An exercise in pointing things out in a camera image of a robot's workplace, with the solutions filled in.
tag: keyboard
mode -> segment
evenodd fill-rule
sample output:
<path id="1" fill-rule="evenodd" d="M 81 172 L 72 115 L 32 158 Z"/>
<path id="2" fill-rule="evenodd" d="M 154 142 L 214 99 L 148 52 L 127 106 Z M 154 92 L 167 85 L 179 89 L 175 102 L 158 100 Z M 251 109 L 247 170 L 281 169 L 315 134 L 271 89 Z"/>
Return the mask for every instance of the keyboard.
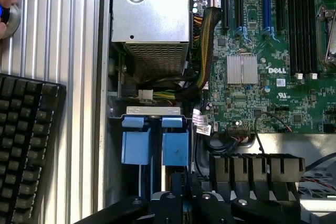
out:
<path id="1" fill-rule="evenodd" d="M 38 218 L 65 94 L 60 84 L 0 73 L 0 224 Z"/>

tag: motherboard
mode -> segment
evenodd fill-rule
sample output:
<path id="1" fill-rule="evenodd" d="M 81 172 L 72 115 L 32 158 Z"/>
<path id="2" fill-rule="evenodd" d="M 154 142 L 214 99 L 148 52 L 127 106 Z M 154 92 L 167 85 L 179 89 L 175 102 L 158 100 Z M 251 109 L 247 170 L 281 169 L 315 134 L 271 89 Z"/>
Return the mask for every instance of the motherboard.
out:
<path id="1" fill-rule="evenodd" d="M 208 6 L 223 11 L 206 105 L 215 132 L 252 132 L 262 112 L 294 133 L 336 132 L 336 0 L 192 1 L 196 17 Z M 258 121 L 259 132 L 287 130 L 271 118 Z"/>

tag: metal side panel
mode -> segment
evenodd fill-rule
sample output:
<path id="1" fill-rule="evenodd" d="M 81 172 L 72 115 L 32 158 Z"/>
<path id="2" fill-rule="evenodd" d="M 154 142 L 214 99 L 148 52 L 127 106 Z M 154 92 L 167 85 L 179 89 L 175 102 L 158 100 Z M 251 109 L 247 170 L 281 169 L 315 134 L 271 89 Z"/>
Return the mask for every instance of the metal side panel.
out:
<path id="1" fill-rule="evenodd" d="M 65 84 L 67 98 L 40 223 L 93 211 L 99 0 L 19 0 L 21 24 L 1 44 L 1 72 Z"/>

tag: heatsink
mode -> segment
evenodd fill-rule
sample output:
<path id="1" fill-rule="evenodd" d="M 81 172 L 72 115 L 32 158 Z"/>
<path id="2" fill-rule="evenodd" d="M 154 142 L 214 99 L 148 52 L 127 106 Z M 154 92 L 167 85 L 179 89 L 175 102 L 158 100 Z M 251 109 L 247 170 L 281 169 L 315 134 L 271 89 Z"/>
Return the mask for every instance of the heatsink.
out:
<path id="1" fill-rule="evenodd" d="M 257 56 L 253 54 L 230 55 L 226 58 L 227 84 L 258 83 Z"/>

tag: green circuit board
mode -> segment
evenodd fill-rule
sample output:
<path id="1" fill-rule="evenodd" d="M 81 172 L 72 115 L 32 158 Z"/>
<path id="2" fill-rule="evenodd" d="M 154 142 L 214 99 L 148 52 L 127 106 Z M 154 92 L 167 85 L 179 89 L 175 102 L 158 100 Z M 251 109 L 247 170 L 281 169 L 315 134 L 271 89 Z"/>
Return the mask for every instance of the green circuit board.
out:
<path id="1" fill-rule="evenodd" d="M 203 14 L 208 0 L 197 0 L 198 13 Z M 321 5 L 336 9 L 336 0 L 315 0 L 316 13 Z M 235 0 L 230 0 L 230 30 L 215 30 L 214 62 L 209 79 L 209 104 L 206 107 L 213 129 L 254 130 L 255 118 L 265 111 L 282 118 L 294 133 L 326 133 L 324 124 L 335 125 L 335 116 L 326 111 L 336 107 L 336 69 L 322 69 L 318 62 L 318 79 L 304 77 L 298 80 L 290 73 L 288 6 L 285 5 L 285 29 L 275 37 L 265 37 L 263 30 L 263 0 L 244 0 L 244 25 L 248 39 L 235 34 Z M 276 26 L 276 4 L 271 0 L 271 21 Z M 250 55 L 256 58 L 256 83 L 228 83 L 228 57 Z M 258 131 L 276 133 L 284 127 L 271 118 L 258 121 Z"/>

